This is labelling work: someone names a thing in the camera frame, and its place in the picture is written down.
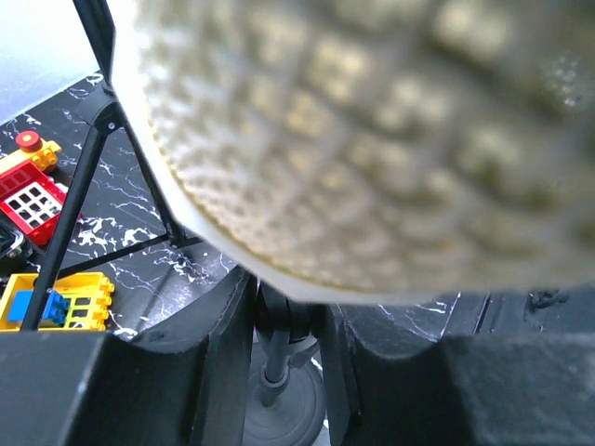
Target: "white wall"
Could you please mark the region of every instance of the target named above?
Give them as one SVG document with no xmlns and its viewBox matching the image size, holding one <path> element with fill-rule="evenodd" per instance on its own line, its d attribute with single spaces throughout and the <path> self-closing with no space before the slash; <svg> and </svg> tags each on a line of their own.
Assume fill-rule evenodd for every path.
<svg viewBox="0 0 595 446">
<path fill-rule="evenodd" d="M 72 0 L 0 0 L 0 124 L 97 68 Z"/>
</svg>

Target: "yellow building block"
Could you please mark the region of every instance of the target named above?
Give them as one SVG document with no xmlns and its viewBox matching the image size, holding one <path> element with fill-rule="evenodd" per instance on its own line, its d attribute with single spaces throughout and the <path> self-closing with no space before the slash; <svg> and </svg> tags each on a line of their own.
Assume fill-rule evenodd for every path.
<svg viewBox="0 0 595 446">
<path fill-rule="evenodd" d="M 32 130 L 19 133 L 15 142 L 19 148 L 0 159 L 0 173 L 27 160 L 31 160 L 39 170 L 49 173 L 58 162 L 56 153 L 62 150 L 57 142 L 46 141 Z"/>
<path fill-rule="evenodd" d="M 18 291 L 32 290 L 37 274 L 13 274 L 0 300 L 0 333 L 17 332 L 19 324 L 8 321 L 8 312 Z M 112 304 L 115 286 L 102 272 L 81 272 L 60 279 L 54 290 L 70 300 L 63 327 L 40 328 L 40 332 L 69 330 L 104 331 L 108 306 Z"/>
</svg>

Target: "square hole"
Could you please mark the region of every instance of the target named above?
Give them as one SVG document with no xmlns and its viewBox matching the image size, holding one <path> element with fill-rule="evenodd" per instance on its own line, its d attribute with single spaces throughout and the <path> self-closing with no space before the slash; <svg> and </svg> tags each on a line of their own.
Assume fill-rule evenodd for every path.
<svg viewBox="0 0 595 446">
<path fill-rule="evenodd" d="M 76 309 L 73 311 L 72 316 L 74 318 L 84 318 L 89 311 L 87 309 Z"/>
</svg>

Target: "red round knob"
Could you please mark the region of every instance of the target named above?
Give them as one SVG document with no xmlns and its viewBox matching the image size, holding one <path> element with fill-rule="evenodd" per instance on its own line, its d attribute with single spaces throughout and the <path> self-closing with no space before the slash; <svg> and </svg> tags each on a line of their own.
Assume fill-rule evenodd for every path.
<svg viewBox="0 0 595 446">
<path fill-rule="evenodd" d="M 38 151 L 44 146 L 44 141 L 32 130 L 19 133 L 15 141 L 22 151 Z"/>
</svg>

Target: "black marble surface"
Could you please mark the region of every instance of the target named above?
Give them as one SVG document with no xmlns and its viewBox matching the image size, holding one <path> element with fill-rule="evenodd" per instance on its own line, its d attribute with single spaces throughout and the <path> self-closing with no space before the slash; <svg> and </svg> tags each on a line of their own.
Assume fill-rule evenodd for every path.
<svg viewBox="0 0 595 446">
<path fill-rule="evenodd" d="M 17 148 L 19 132 L 35 130 L 62 147 L 52 176 L 68 185 L 88 129 L 74 111 L 100 80 L 99 74 L 89 76 L 0 126 L 2 156 Z M 82 213 L 84 223 L 70 243 L 64 267 L 165 233 L 123 130 L 108 139 Z M 32 256 L 21 272 L 39 270 L 40 261 Z M 115 284 L 108 330 L 131 338 L 199 298 L 233 266 L 207 243 L 177 251 L 162 243 L 93 269 Z"/>
</svg>

